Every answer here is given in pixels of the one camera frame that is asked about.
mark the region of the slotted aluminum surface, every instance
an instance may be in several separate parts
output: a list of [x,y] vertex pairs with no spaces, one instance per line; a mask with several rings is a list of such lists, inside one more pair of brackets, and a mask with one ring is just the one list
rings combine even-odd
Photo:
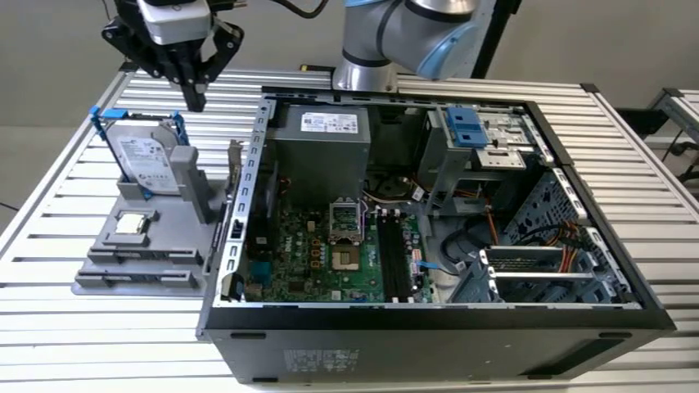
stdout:
[[[229,138],[245,139],[261,85],[326,88],[324,73],[227,70],[206,111],[183,112],[199,167],[225,176]],[[109,106],[165,115],[183,104],[162,80],[121,75]],[[696,207],[609,112],[573,84],[400,77],[404,93],[532,100],[561,138],[606,218],[677,332],[570,382],[265,386],[265,391],[699,391],[699,224]],[[73,296],[69,284],[115,200],[117,168],[87,124],[0,237],[0,391],[237,391],[207,343],[195,342],[198,299]]]

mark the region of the metal frame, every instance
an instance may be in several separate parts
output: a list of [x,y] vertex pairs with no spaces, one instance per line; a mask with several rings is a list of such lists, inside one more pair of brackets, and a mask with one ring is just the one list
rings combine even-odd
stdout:
[[[163,80],[150,79],[142,72],[125,78],[122,84],[110,85],[110,90],[117,88],[117,107],[161,115],[183,108],[179,93],[170,90]],[[191,145],[201,152],[199,168],[209,178],[225,178],[227,140],[245,142],[249,137],[261,85],[328,88],[328,74],[261,70],[226,70],[221,74],[207,90],[206,111],[183,114]],[[625,127],[612,123],[606,111],[576,84],[470,79],[433,83],[401,75],[398,88],[402,93],[486,96],[538,103],[574,163],[574,171],[674,320],[677,333],[610,360],[572,381],[493,382],[486,387],[468,382],[330,384],[322,389],[533,392],[566,388],[570,393],[585,393],[593,386],[597,393],[649,392],[662,388],[682,393],[696,391],[699,224],[676,187],[662,182],[665,175],[658,174],[657,161],[644,160],[641,145],[624,138]],[[46,383],[42,381],[58,378],[54,363],[81,356],[81,361],[93,364],[87,370],[83,364],[61,364],[62,386],[83,388],[87,384],[138,390],[143,383],[139,378],[157,377],[159,389],[238,389],[219,357],[210,355],[213,347],[197,344],[193,350],[185,342],[191,340],[195,324],[191,312],[201,307],[198,300],[87,299],[69,294],[74,271],[81,266],[79,255],[86,253],[115,200],[117,167],[103,143],[98,138],[89,139],[70,139],[1,236],[0,282],[7,286],[0,287],[0,299],[5,300],[0,338],[2,346],[13,346],[1,350],[23,354],[6,358],[9,366],[2,368],[6,370],[2,380],[27,381],[21,384],[21,390],[42,387]],[[649,179],[656,183],[641,182]],[[630,208],[633,213],[620,208]],[[670,213],[658,213],[669,208]],[[30,331],[37,326],[41,331]],[[119,362],[118,367],[109,362]]]
[[[676,90],[665,88],[653,99],[649,109],[660,110],[674,122],[678,128],[686,133],[689,138],[699,143],[699,91]],[[699,151],[694,153],[692,165],[699,165]],[[699,195],[699,190],[693,187],[690,193]]]

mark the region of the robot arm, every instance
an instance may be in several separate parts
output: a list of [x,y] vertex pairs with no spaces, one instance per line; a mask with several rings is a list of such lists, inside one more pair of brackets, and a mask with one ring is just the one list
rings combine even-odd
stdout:
[[[305,19],[289,0],[270,0]],[[114,0],[117,17],[102,29],[106,42],[147,74],[166,77],[189,111],[203,109],[203,93],[242,43],[244,31],[215,17],[242,0]],[[342,62],[333,88],[394,91],[396,63],[426,79],[444,79],[462,66],[476,41],[478,0],[345,0]],[[213,31],[215,53],[201,59]]]
[[445,79],[466,62],[477,35],[478,0],[345,0],[338,90],[396,90],[394,63]]
[[[201,112],[203,92],[234,56],[244,31],[218,18],[235,0],[114,0],[117,17],[101,31],[106,42],[153,77],[182,91],[186,109]],[[213,31],[215,53],[201,59],[201,45]]]

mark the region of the cable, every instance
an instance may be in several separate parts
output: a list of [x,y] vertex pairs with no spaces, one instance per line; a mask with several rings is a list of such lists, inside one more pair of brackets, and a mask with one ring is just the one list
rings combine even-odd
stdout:
[[520,240],[513,244],[513,246],[520,246],[522,243],[524,243],[524,239],[526,239],[526,237],[532,236],[533,234],[538,233],[538,232],[544,232],[544,231],[549,231],[552,229],[561,229],[562,231],[568,231],[568,232],[573,232],[568,227],[566,225],[562,225],[562,224],[553,224],[553,225],[545,225],[542,227],[537,227],[536,229],[532,229],[530,231],[528,231],[521,237],[520,237]]
[[477,224],[485,217],[482,215],[472,215],[466,218],[462,224],[462,228],[456,229],[452,233],[446,235],[446,237],[441,240],[441,243],[438,244],[438,252],[441,253],[444,259],[450,262],[452,264],[457,264],[460,261],[449,255],[449,244],[458,238],[464,237],[474,248],[482,249],[489,246],[485,242],[482,242],[480,239],[477,239],[468,231],[470,230],[470,227]]
[[699,172],[682,173],[677,176],[677,180],[681,184],[686,183],[689,180],[699,178]]
[[497,231],[494,230],[494,223],[492,222],[492,213],[490,213],[490,198],[485,198],[485,214],[488,217],[488,227],[490,229],[490,241],[492,244],[496,246],[498,243],[497,240]]
[[680,129],[678,132],[677,132],[677,135],[674,135],[674,139],[672,139],[672,143],[666,147],[665,154],[662,155],[662,159],[660,161],[665,162],[665,158],[666,158],[666,155],[669,154],[669,150],[672,149],[672,146],[674,146],[674,142],[677,141],[678,136],[681,135],[682,132],[684,132],[684,130]]
[[441,266],[438,266],[438,264],[433,264],[430,262],[420,261],[420,262],[417,262],[417,266],[421,266],[425,269],[440,270],[444,274],[448,274],[449,276],[453,276],[453,277],[458,277],[458,274],[450,273],[448,270],[442,269]]
[[109,7],[106,6],[105,0],[101,0],[101,5],[105,6],[106,21],[109,21],[111,20],[111,16],[109,15]]
[[382,199],[382,198],[378,198],[377,196],[373,196],[366,190],[362,190],[362,193],[364,195],[366,195],[366,197],[373,202],[382,203],[384,205],[390,205],[394,203],[404,203],[404,202],[412,201],[412,199]]
[[13,207],[11,205],[7,205],[6,203],[0,202],[0,206],[1,206],[1,207],[5,207],[5,208],[7,208],[7,209],[10,209],[10,210],[13,210],[13,211],[19,211],[19,209],[17,209],[15,207]]
[[288,0],[270,0],[272,2],[276,2],[280,6],[282,6],[288,11],[293,12],[296,15],[298,15],[304,19],[313,19],[316,16],[320,15],[322,12],[322,8],[328,5],[328,0],[321,0],[320,4],[317,4],[317,7],[313,11],[306,12],[301,10],[296,5],[289,2]]

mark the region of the black cable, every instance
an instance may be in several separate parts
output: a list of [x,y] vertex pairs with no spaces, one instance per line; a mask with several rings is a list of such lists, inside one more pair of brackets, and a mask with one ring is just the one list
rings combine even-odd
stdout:
[[674,139],[672,139],[672,143],[666,147],[665,154],[662,155],[662,159],[660,161],[665,162],[665,158],[666,158],[666,155],[669,154],[669,150],[672,149],[672,146],[674,146],[674,142],[677,141],[678,136],[681,135],[682,132],[684,132],[684,130],[680,129],[678,132],[677,132],[677,135],[674,135]]
[[13,211],[19,211],[19,209],[17,209],[15,207],[13,207],[11,205],[7,205],[6,203],[0,202],[0,206],[1,206],[1,207],[6,207],[7,209],[10,209],[10,210],[13,210]]
[[688,172],[677,176],[677,180],[681,184],[686,183],[689,180],[699,178],[699,172]]
[[316,16],[320,15],[322,12],[322,8],[328,5],[328,0],[321,0],[320,4],[317,4],[317,7],[313,11],[306,12],[301,10],[293,3],[290,3],[288,0],[270,0],[272,2],[276,2],[280,6],[282,6],[288,11],[293,12],[296,15],[298,15],[304,19],[313,19]]
[[477,249],[482,249],[489,246],[488,243],[477,239],[474,235],[469,232],[473,225],[478,224],[480,221],[485,221],[485,217],[482,215],[472,215],[470,217],[468,217],[462,223],[462,228],[456,229],[452,233],[449,233],[446,237],[441,240],[441,243],[438,244],[438,252],[441,253],[444,259],[452,264],[457,264],[460,261],[449,255],[448,248],[449,244],[453,241],[456,241],[458,237],[462,236]]
[[106,6],[105,0],[101,0],[101,5],[105,6],[106,21],[109,21],[111,20],[111,16],[109,15],[109,7]]
[[565,225],[562,224],[554,224],[554,225],[544,225],[542,227],[537,227],[536,229],[532,229],[530,231],[528,231],[526,233],[524,233],[524,235],[520,236],[520,240],[513,244],[513,246],[521,246],[522,244],[526,244],[524,242],[524,239],[526,239],[526,237],[532,236],[533,234],[536,233],[540,233],[540,232],[544,232],[544,231],[550,231],[552,229],[561,229],[566,232],[573,232]]

